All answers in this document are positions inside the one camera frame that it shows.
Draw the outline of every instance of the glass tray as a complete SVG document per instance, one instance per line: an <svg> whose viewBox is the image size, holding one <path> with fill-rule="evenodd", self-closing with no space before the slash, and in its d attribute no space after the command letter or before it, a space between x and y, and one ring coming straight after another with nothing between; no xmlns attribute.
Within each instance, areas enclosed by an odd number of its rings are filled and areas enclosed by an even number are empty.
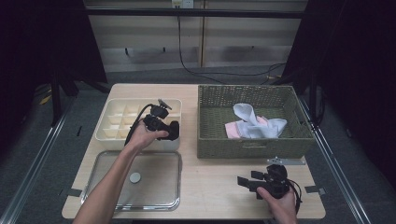
<svg viewBox="0 0 396 224"><path fill-rule="evenodd" d="M105 176L120 152L101 152L95 161L88 185L82 194L84 202ZM141 175L137 183L130 181L133 173ZM180 200L181 156L177 152L142 152L126 176L117 211L175 210Z"/></svg>

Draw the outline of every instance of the metal rail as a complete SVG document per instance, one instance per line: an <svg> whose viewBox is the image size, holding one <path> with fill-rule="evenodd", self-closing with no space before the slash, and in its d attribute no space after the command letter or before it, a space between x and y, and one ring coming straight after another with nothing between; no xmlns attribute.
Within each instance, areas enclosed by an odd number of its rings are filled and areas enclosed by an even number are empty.
<svg viewBox="0 0 396 224"><path fill-rule="evenodd" d="M301 19L302 11L225 10L196 8L128 8L128 7L85 7L88 15L102 16L180 16L180 17L235 17Z"/></svg>
<svg viewBox="0 0 396 224"><path fill-rule="evenodd" d="M302 103L303 111L305 115L310 119L308 105L304 100L300 100ZM357 223L359 224L371 224L370 218L367 216L363 205L361 204L361 200L359 199L358 195L355 193L355 190L349 184L347 177L345 176L343 169L341 168L340 164L338 163L337 159L335 158L334 154L332 153L332 149L330 148L329 144L326 141L322 131L319 127L316 127L314 124L311 123L312 130L314 135L317 139L319 148L324 156L324 159L329 165L330 170L335 178L335 181L338 184L341 192L344 194L347 204L356 218Z"/></svg>
<svg viewBox="0 0 396 224"><path fill-rule="evenodd" d="M52 150L52 146L57 139L59 132L61 131L62 127L64 126L64 121L72 104L74 102L74 98L69 99L68 104L65 107L64 113L60 117L59 121L56 123L55 126L49 129L49 133L44 141L43 145L41 146L40 150L35 157L29 171L27 172L26 176L24 177L23 181L21 182L17 192L15 193L14 197L11 200L11 203L7 206L6 211L0 218L1 224L12 224L16 223L18 216L21 213L21 210L26 203L26 200L32 191L33 186L40 174L41 168L43 167L48 155Z"/></svg>

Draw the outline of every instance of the small white object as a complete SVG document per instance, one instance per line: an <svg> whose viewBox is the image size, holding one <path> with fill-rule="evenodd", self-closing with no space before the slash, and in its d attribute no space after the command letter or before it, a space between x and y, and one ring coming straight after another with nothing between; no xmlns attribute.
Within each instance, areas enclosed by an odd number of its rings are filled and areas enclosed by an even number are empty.
<svg viewBox="0 0 396 224"><path fill-rule="evenodd" d="M131 174L131 176L129 176L129 180L130 180L133 184L135 184L135 183L137 183L137 182L140 181L141 177L142 177L142 176L141 176L139 173L133 173L133 174Z"/></svg>
<svg viewBox="0 0 396 224"><path fill-rule="evenodd" d="M182 8L194 8L194 0L183 0L181 7Z"/></svg>

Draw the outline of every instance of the black device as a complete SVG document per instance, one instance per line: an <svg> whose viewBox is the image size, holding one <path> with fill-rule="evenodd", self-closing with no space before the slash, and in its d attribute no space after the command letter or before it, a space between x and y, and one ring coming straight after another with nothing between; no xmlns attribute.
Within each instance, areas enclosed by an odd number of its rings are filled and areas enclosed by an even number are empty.
<svg viewBox="0 0 396 224"><path fill-rule="evenodd" d="M296 188L292 184L292 183L294 184L296 183L288 179L288 172L286 171L285 166L272 164L270 166L267 166L266 169L268 173L251 171L250 173L251 177L258 180L248 180L244 177L238 176L237 177L238 185L248 188L250 192L256 192L256 198L259 200L262 200L262 196L257 192L258 187L263 187L276 199L280 199L283 196L285 196L285 194L289 192L290 188L292 188L296 195L296 213L297 213L300 208L300 203L302 202L301 190L300 193L297 192Z"/></svg>
<svg viewBox="0 0 396 224"><path fill-rule="evenodd" d="M150 106L150 112L143 118L143 122L146 124L147 129L149 131L167 131L169 132L169 135L164 138L158 138L158 140L176 140L178 139L179 136L179 124L178 121L173 120L169 125L163 123L162 119L165 119L166 116L169 115L169 112L167 109L172 109L169 105L167 105L163 100L159 99L158 100L160 105L153 105L149 104L143 107L143 109L140 111L139 115L137 116L136 120L134 121L134 124L131 126L131 130L128 132L128 136L125 139L125 144L126 145L129 140L131 140L132 134L134 133L134 130L137 127L137 124L140 121L140 117L142 116L143 112Z"/></svg>

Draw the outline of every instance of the person's right hand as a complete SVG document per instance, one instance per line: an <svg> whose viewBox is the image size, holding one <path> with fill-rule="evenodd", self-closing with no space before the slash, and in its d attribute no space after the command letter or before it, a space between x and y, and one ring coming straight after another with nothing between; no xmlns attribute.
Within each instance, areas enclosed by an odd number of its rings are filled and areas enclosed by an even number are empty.
<svg viewBox="0 0 396 224"><path fill-rule="evenodd" d="M148 147L156 138L166 137L169 135L167 131L148 131L146 124L143 120L140 120L134 133L131 136L131 140L125 146L124 149L134 149L134 150L142 150L145 147Z"/></svg>
<svg viewBox="0 0 396 224"><path fill-rule="evenodd" d="M269 210L279 224L297 223L295 195L291 188L281 199L274 198L262 187L258 187L257 192L268 202Z"/></svg>

